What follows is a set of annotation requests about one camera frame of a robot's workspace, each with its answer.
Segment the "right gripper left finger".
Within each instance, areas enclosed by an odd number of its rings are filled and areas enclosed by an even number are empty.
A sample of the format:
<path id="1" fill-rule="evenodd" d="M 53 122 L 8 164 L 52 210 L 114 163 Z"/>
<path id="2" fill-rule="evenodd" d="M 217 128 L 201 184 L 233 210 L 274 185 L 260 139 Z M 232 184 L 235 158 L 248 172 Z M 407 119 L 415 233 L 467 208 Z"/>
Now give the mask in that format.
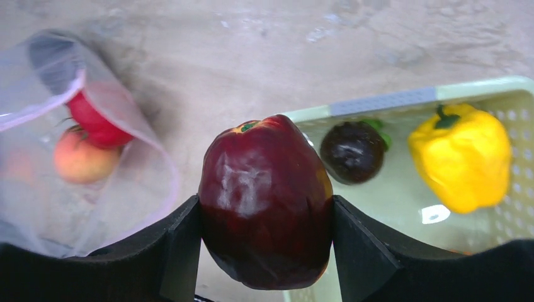
<path id="1" fill-rule="evenodd" d="M 85 257 L 56 259 L 1 245 L 2 301 L 200 301 L 198 197 Z"/>

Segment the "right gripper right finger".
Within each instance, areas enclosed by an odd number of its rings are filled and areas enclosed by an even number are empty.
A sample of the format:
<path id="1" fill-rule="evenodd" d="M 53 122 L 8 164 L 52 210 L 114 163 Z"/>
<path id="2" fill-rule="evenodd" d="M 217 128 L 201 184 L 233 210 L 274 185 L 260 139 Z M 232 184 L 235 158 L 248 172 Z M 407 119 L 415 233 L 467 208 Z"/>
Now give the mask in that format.
<path id="1" fill-rule="evenodd" d="M 532 301 L 533 240 L 473 255 L 420 242 L 334 196 L 343 301 Z"/>

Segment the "dark red apple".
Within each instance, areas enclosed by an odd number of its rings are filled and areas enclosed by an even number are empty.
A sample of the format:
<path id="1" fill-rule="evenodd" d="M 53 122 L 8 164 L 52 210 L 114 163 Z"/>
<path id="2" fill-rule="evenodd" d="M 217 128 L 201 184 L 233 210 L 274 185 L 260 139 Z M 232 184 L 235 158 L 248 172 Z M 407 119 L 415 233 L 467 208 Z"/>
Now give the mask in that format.
<path id="1" fill-rule="evenodd" d="M 287 116 L 247 121 L 219 134 L 204 155 L 204 244 L 249 288 L 309 287 L 329 262 L 332 196 L 321 159 Z"/>

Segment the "clear pink zip bag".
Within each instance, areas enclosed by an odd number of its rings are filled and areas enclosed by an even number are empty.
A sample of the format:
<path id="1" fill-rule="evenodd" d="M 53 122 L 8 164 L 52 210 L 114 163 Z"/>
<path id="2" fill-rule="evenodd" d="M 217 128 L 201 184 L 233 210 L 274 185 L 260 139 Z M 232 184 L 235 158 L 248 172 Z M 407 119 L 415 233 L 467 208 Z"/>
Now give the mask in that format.
<path id="1" fill-rule="evenodd" d="M 84 257 L 163 219 L 178 173 L 131 93 L 83 41 L 1 51 L 1 243 Z"/>

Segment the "peach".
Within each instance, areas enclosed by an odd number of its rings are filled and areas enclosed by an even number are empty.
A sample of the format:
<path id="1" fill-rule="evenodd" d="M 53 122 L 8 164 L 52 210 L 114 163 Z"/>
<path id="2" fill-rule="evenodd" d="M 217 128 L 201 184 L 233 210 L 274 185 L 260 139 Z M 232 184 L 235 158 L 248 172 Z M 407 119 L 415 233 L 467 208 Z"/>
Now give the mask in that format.
<path id="1" fill-rule="evenodd" d="M 65 130 L 54 148 L 54 167 L 65 181 L 91 184 L 111 175 L 120 161 L 122 149 L 100 148 L 88 140 L 88 134 L 74 125 Z"/>

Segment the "red tomato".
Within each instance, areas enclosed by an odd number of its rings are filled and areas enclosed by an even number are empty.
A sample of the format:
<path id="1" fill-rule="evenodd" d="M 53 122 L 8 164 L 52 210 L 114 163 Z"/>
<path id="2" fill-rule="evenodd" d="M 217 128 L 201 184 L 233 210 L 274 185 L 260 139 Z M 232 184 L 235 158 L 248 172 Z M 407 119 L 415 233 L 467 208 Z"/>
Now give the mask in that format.
<path id="1" fill-rule="evenodd" d="M 67 104 L 73 119 L 88 134 L 90 143 L 101 148 L 122 147 L 134 137 L 119 129 L 100 115 L 82 92 L 77 93 Z"/>

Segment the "purple eggplant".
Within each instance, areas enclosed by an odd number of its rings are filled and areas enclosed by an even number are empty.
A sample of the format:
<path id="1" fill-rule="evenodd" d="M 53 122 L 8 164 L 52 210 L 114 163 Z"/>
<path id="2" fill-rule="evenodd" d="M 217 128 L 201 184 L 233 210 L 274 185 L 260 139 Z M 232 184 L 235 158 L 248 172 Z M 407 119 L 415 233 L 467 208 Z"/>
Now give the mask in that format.
<path id="1" fill-rule="evenodd" d="M 33 71 L 53 96 L 68 91 L 78 72 L 86 66 L 77 40 L 57 31 L 31 37 L 28 57 Z"/>

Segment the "dark purple plum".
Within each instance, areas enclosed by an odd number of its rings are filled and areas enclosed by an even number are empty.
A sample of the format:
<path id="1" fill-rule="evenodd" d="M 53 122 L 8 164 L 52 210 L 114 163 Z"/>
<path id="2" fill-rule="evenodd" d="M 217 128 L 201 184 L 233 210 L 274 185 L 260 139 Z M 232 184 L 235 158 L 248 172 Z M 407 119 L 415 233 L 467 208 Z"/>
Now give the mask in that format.
<path id="1" fill-rule="evenodd" d="M 326 170 L 341 184 L 361 184 L 381 170 L 391 139 L 380 120 L 344 121 L 334 125 L 321 142 L 319 155 Z"/>

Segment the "yellow bell pepper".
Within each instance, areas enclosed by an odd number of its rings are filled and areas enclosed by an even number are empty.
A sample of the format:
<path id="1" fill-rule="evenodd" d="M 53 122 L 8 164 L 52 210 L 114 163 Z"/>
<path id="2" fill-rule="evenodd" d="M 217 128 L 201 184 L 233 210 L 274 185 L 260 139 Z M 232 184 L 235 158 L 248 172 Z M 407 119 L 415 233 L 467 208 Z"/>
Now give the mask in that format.
<path id="1" fill-rule="evenodd" d="M 439 105 L 407 139 L 415 168 L 450 211 L 498 205 L 509 187 L 512 146 L 503 124 L 469 104 Z"/>

